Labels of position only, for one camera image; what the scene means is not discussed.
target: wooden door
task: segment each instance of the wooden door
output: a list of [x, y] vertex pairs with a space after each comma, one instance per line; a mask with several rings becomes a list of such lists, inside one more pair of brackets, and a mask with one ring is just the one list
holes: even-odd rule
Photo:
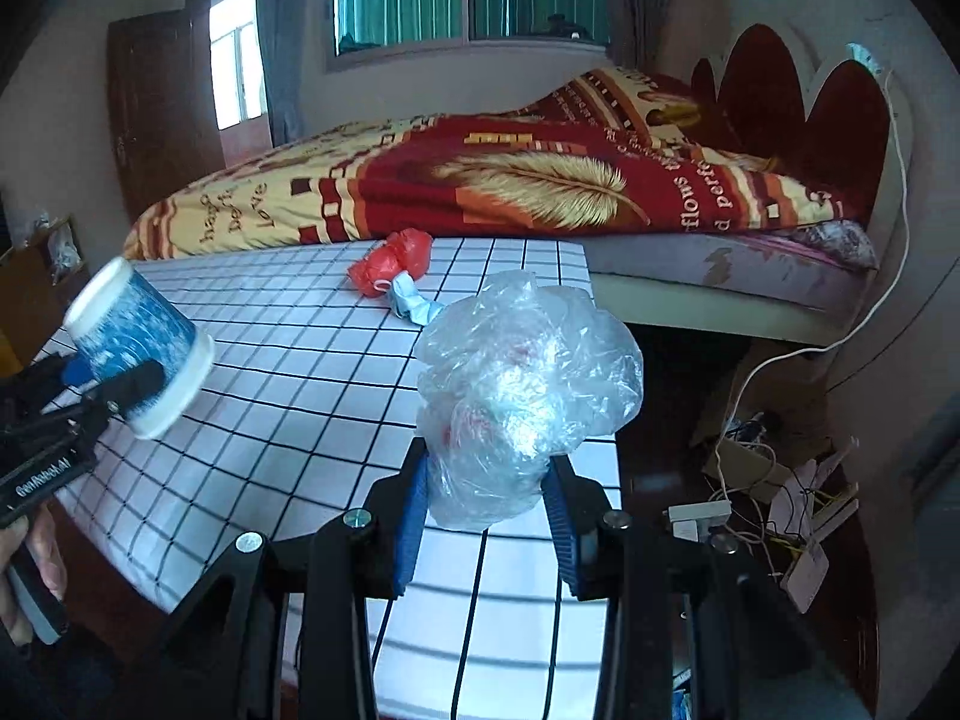
[[186, 11], [109, 25], [110, 130], [131, 221], [224, 167], [209, 76], [208, 29]]

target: blue gripper pad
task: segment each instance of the blue gripper pad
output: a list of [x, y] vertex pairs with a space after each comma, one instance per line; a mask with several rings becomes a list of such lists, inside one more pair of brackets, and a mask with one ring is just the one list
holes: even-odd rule
[[553, 548], [557, 553], [560, 579], [566, 582], [570, 593], [576, 595], [579, 589], [577, 565], [580, 562], [580, 540], [560, 491], [560, 476], [553, 461], [550, 461], [550, 469], [541, 481], [541, 491], [544, 494], [546, 518], [550, 523], [550, 535], [553, 536]]
[[424, 537], [428, 461], [429, 456], [424, 452], [414, 471], [406, 500], [403, 503], [400, 528], [397, 528], [397, 540], [394, 544], [394, 591], [397, 595], [403, 595], [403, 592], [407, 589], [407, 584], [414, 578], [416, 555], [419, 554], [421, 539]]
[[86, 360], [80, 356], [72, 357], [61, 372], [61, 381], [66, 386], [83, 386], [91, 379], [93, 379], [93, 371], [90, 370]]

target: finger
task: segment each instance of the finger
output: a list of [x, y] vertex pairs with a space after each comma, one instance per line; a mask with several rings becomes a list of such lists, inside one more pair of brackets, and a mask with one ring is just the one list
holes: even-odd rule
[[29, 644], [34, 638], [34, 628], [16, 603], [6, 576], [0, 576], [0, 621], [17, 647]]
[[34, 525], [27, 534], [27, 546], [35, 560], [49, 560], [56, 545], [56, 522], [46, 506], [38, 506]]
[[27, 546], [40, 570], [43, 584], [58, 600], [64, 600], [66, 568], [56, 546], [56, 523], [46, 506], [37, 509], [34, 526], [27, 535]]
[[27, 518], [21, 517], [0, 531], [0, 572], [7, 570], [10, 558], [13, 557], [13, 553], [20, 548], [29, 527]]

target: white grid board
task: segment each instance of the white grid board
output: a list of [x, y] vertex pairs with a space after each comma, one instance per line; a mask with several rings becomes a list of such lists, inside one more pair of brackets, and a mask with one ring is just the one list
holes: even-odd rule
[[[362, 298], [347, 267], [374, 244], [291, 247], [137, 263], [136, 269], [217, 341], [197, 399], [159, 440], [136, 440], [113, 420], [93, 474], [59, 498], [80, 528], [147, 598], [171, 610], [239, 533], [271, 538], [316, 531], [363, 503], [400, 467], [414, 435], [419, 328], [383, 298]], [[416, 282], [442, 303], [474, 295], [484, 277], [523, 268], [538, 283], [591, 292], [579, 245], [439, 239]], [[44, 352], [69, 352], [56, 333]], [[69, 391], [66, 405], [78, 395]], [[572, 456], [619, 506], [613, 437]], [[428, 519], [414, 579], [387, 624], [374, 685], [381, 712], [449, 717], [464, 646], [481, 536]], [[493, 526], [482, 562], [458, 716], [544, 715], [555, 614], [559, 640], [549, 717], [592, 716], [606, 603], [581, 604], [566, 587], [544, 506]], [[291, 599], [284, 676], [296, 680], [302, 598]], [[368, 601], [373, 638], [385, 603]]]

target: metal screw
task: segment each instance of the metal screw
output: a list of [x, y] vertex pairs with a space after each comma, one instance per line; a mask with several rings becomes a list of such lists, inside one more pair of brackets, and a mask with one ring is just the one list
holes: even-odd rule
[[373, 515], [366, 509], [350, 509], [344, 514], [344, 525], [347, 528], [360, 530], [366, 528], [371, 522], [373, 522]]
[[610, 509], [603, 514], [603, 524], [614, 531], [625, 531], [634, 522], [630, 514], [623, 509]]
[[714, 533], [710, 537], [710, 546], [724, 555], [733, 555], [740, 548], [740, 542], [729, 533]]
[[263, 536], [260, 533], [253, 533], [253, 531], [240, 533], [240, 536], [237, 536], [237, 541], [234, 541], [233, 544], [240, 552], [256, 552], [263, 546]]

